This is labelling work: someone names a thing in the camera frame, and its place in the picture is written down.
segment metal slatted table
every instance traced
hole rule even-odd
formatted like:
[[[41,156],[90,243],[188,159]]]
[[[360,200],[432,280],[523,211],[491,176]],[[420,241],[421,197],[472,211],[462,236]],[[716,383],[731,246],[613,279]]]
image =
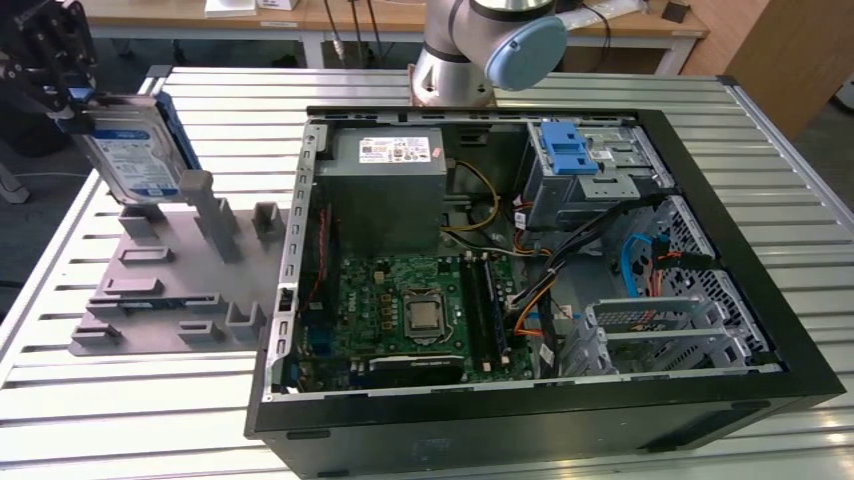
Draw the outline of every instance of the metal slatted table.
[[[405,105],[401,71],[177,68],[174,97],[214,191],[286,207],[306,105]],[[667,113],[801,322],[854,392],[854,217],[737,87],[713,78],[553,75],[504,106]],[[121,228],[93,174],[0,330],[0,478],[294,478],[242,438],[253,352],[77,358],[70,331]],[[434,476],[833,478],[854,475],[854,393],[772,417],[693,452]]]

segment hard drive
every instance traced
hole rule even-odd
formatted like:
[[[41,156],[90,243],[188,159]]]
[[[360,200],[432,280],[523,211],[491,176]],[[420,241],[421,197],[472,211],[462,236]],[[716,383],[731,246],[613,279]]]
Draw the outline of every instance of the hard drive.
[[[180,201],[181,174],[200,166],[168,94],[105,95],[85,114],[94,129],[73,137],[116,200],[124,205]]]

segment floor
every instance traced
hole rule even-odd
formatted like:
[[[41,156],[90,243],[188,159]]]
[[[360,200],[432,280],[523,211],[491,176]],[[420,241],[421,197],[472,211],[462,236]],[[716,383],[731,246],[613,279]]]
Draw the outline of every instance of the floor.
[[[173,64],[168,41],[133,41],[133,54],[116,55],[109,41],[96,41],[100,66],[96,72],[104,91],[133,92],[138,87],[149,65]],[[181,42],[184,55],[193,66],[269,67],[286,65],[298,48],[292,42]],[[385,57],[386,68],[405,68],[417,58],[418,46],[398,44]],[[325,52],[326,65],[334,65],[333,53]],[[812,167],[854,208],[854,114],[827,105],[795,141]],[[0,158],[14,174],[64,172],[85,174],[90,167],[85,158],[72,148],[38,159],[21,158],[0,144]],[[84,179],[72,176],[21,177],[29,189],[30,200],[22,205],[0,201],[0,282],[23,282]],[[0,319],[14,301],[17,290],[0,287]]]

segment blue hard drive label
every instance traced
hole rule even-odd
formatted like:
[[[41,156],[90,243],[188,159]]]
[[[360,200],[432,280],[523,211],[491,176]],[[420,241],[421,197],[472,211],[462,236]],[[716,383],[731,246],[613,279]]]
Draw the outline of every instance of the blue hard drive label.
[[[177,179],[145,130],[96,130],[92,138],[126,192],[149,198],[177,195]]]

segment cpu socket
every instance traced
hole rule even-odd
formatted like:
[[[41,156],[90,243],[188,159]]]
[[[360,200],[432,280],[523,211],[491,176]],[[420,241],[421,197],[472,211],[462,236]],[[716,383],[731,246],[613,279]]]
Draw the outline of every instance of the cpu socket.
[[[444,336],[444,300],[437,288],[409,288],[402,291],[404,334],[420,345]]]

